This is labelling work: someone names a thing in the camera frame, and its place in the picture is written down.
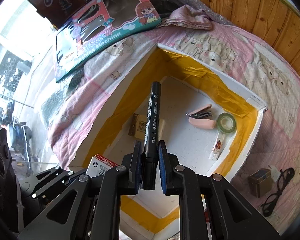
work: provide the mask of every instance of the pink stapler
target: pink stapler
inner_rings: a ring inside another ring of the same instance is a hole
[[[204,107],[192,111],[191,113],[186,114],[187,116],[189,116],[189,123],[197,128],[213,129],[216,124],[216,121],[206,119],[207,117],[212,116],[211,111],[207,111],[211,107],[212,105],[208,104]]]

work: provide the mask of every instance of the green tape roll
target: green tape roll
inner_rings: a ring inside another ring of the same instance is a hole
[[[222,113],[218,116],[217,127],[221,133],[231,133],[235,130],[236,122],[234,117],[228,113]]]

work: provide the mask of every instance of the folded pink cloth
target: folded pink cloth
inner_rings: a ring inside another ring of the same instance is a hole
[[[169,19],[163,20],[158,27],[168,26],[170,24],[201,30],[211,30],[212,28],[209,16],[203,9],[196,10],[187,4],[174,10]]]

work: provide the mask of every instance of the black glasses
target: black glasses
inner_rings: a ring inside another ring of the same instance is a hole
[[[289,184],[290,180],[294,176],[294,169],[288,168],[285,171],[280,170],[280,177],[277,182],[278,191],[276,193],[271,194],[267,200],[261,205],[262,207],[262,213],[265,217],[271,216],[275,205],[277,204],[277,201],[279,197],[281,196],[283,190],[285,187]]]

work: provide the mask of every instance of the barcode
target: barcode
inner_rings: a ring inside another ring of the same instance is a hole
[[[146,132],[146,125],[147,125],[146,122],[140,122],[139,131],[140,132]]]
[[[108,169],[101,165],[99,175],[105,175],[107,171],[108,171]]]

